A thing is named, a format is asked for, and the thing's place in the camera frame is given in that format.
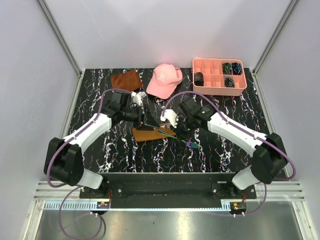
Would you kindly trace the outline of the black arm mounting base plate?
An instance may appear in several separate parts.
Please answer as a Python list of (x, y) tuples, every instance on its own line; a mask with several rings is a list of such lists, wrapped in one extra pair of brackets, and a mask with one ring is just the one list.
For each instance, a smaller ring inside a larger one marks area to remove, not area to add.
[(86, 187), (81, 199), (111, 197), (112, 210), (217, 211), (222, 201), (254, 200), (253, 184), (244, 190), (232, 184), (233, 173), (104, 173), (105, 194)]

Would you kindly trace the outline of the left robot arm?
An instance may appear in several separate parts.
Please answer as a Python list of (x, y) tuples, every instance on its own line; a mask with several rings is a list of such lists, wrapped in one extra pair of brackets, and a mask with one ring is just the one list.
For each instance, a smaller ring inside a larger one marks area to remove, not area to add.
[(152, 131), (159, 127), (147, 104), (147, 94), (113, 88), (111, 98), (101, 100), (97, 113), (82, 127), (64, 138), (54, 137), (48, 144), (43, 172), (52, 188), (77, 186), (89, 188), (97, 198), (108, 193), (108, 179), (88, 170), (83, 155), (101, 135), (122, 121), (131, 122), (138, 130)]

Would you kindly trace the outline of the iridescent rainbow fork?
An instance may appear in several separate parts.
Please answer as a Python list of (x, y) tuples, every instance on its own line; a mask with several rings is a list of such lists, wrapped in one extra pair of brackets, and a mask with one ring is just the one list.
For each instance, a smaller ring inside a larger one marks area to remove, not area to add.
[(159, 129), (157, 130), (157, 132), (160, 133), (160, 134), (162, 134), (162, 135), (164, 135), (164, 136), (166, 136), (166, 137), (173, 138), (173, 139), (175, 139), (175, 140), (177, 140), (177, 141), (183, 142), (183, 143), (184, 143), (187, 147), (189, 147), (189, 148), (193, 148), (193, 149), (199, 149), (199, 148), (200, 148), (200, 145), (199, 145), (199, 144), (197, 144), (197, 143), (195, 143), (195, 142), (192, 142), (192, 141), (190, 141), (190, 140), (188, 140), (188, 139), (178, 138), (178, 137), (175, 136), (175, 135), (166, 133), (166, 132), (164, 132), (164, 131), (162, 131), (162, 130), (159, 130)]

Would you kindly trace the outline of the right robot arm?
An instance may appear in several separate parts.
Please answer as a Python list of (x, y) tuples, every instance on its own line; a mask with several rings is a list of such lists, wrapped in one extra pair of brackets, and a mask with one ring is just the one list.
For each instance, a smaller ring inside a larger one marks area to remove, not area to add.
[(196, 129), (220, 135), (245, 150), (252, 158), (250, 166), (238, 171), (227, 185), (228, 195), (239, 198), (245, 189), (257, 183), (270, 184), (288, 164), (282, 138), (252, 130), (227, 117), (213, 105), (202, 106), (193, 98), (179, 104), (176, 130), (186, 136)]

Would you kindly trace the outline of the orange cloth napkin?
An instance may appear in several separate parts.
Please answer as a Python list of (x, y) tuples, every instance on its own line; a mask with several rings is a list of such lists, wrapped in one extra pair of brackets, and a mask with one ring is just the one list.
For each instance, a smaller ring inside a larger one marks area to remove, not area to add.
[(176, 134), (173, 132), (171, 128), (154, 128), (153, 130), (137, 130), (136, 128), (133, 128), (132, 135), (136, 142), (153, 141), (167, 138), (167, 136), (158, 133), (157, 130), (161, 130), (165, 133), (176, 136)]

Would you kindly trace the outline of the silver fork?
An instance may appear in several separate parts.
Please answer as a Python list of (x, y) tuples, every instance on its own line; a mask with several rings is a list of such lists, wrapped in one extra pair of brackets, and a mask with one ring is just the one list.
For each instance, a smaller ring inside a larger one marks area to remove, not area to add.
[(172, 125), (170, 123), (164, 123), (160, 125), (160, 128), (171, 129)]

